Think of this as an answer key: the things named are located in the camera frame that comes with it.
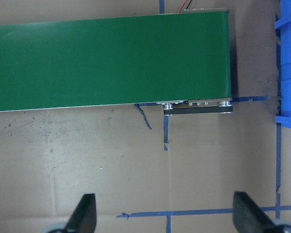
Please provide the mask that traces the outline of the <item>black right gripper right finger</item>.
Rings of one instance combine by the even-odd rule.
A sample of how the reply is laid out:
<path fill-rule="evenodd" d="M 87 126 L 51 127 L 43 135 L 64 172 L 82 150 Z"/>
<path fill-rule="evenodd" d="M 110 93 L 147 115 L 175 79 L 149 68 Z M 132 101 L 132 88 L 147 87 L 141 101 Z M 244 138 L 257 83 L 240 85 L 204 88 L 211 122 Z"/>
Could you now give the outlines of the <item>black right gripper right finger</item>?
<path fill-rule="evenodd" d="M 232 220 L 239 233 L 275 232 L 275 224 L 245 192 L 234 192 Z"/>

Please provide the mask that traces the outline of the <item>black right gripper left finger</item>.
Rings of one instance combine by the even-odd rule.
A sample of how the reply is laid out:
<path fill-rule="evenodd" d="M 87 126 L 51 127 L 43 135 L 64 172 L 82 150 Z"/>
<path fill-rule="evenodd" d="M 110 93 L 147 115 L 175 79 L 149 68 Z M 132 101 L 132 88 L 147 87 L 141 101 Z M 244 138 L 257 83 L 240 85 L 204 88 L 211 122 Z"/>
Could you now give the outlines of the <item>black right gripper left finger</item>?
<path fill-rule="evenodd" d="M 95 194 L 84 194 L 65 225 L 67 233 L 94 233 L 97 226 Z"/>

